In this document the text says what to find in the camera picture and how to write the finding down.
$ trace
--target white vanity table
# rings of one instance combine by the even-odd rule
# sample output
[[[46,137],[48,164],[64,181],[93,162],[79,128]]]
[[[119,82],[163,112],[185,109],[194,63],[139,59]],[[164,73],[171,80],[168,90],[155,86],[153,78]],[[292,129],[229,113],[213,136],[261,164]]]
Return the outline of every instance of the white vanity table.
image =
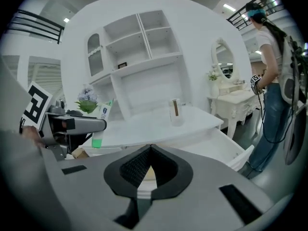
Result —
[[[219,115],[228,119],[228,136],[232,139],[236,129],[236,123],[245,123],[247,115],[251,114],[256,108],[260,108],[260,101],[263,103],[263,94],[260,101],[250,86],[240,80],[240,75],[236,67],[236,60],[228,44],[219,38],[212,45],[213,70],[218,73],[218,78],[214,85],[218,85],[219,93],[207,98],[211,100],[212,115]],[[231,68],[231,74],[223,73],[222,69]]]
[[[245,123],[246,117],[256,108],[260,108],[258,96],[252,90],[237,90],[226,95],[211,97],[212,115],[219,115],[228,119],[228,136],[232,139],[236,129],[236,123],[242,121]]]

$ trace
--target drawer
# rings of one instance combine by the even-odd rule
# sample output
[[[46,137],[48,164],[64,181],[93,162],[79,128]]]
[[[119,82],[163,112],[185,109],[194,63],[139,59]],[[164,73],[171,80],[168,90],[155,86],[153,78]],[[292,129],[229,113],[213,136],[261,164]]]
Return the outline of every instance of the drawer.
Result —
[[[254,146],[251,145],[244,150],[217,128],[209,129],[204,133],[188,138],[166,141],[157,145],[169,146],[200,156],[207,156],[226,164],[235,171],[244,166],[254,149]]]

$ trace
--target white t-shirt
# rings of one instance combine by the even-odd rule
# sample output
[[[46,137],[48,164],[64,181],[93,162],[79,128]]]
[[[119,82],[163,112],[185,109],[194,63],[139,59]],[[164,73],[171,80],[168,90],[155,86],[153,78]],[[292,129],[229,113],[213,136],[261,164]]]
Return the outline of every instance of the white t-shirt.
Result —
[[[279,51],[278,43],[276,42],[276,39],[272,35],[272,33],[268,30],[266,26],[261,27],[261,29],[257,32],[256,36],[257,42],[258,42],[258,47],[259,49],[261,48],[262,45],[264,44],[269,44],[272,46],[274,55],[276,57],[276,61],[278,65],[282,64],[282,56]],[[261,60],[264,64],[266,64],[264,55],[261,55]],[[273,83],[278,83],[278,79],[274,79]]]

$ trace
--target human hand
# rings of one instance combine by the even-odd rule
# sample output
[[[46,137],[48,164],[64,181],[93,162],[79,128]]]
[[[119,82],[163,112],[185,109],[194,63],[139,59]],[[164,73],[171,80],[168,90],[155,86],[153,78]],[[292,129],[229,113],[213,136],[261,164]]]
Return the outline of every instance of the human hand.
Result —
[[[35,146],[45,147],[45,144],[40,137],[39,132],[34,126],[24,126],[22,137],[25,139],[32,140]]]

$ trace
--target jeans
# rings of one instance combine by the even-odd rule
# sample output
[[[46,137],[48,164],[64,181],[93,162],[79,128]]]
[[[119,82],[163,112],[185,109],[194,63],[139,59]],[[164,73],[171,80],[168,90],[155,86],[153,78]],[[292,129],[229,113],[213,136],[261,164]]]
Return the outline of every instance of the jeans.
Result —
[[[264,103],[263,135],[249,157],[250,166],[257,171],[263,171],[274,156],[279,143],[270,142],[283,139],[291,112],[290,105],[282,99],[278,83],[267,86]]]

